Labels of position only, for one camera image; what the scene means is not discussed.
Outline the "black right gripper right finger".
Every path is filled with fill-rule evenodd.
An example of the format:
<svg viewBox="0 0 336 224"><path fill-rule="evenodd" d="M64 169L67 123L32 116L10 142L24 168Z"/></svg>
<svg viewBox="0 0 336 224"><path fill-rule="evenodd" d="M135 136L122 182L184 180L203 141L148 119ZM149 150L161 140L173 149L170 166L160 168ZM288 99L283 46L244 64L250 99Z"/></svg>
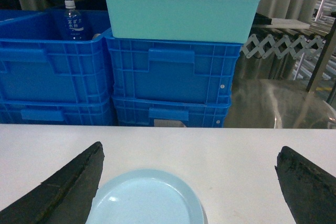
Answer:
<svg viewBox="0 0 336 224"><path fill-rule="evenodd" d="M335 177L283 146L275 170L295 223L335 223Z"/></svg>

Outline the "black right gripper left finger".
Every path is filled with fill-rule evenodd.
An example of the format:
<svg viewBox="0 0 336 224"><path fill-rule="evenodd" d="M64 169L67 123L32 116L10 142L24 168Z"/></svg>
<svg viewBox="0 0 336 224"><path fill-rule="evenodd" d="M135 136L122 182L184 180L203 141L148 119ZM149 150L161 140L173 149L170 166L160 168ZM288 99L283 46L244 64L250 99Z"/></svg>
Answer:
<svg viewBox="0 0 336 224"><path fill-rule="evenodd" d="M1 210L1 223L86 223L103 170L95 142L68 164Z"/></svg>

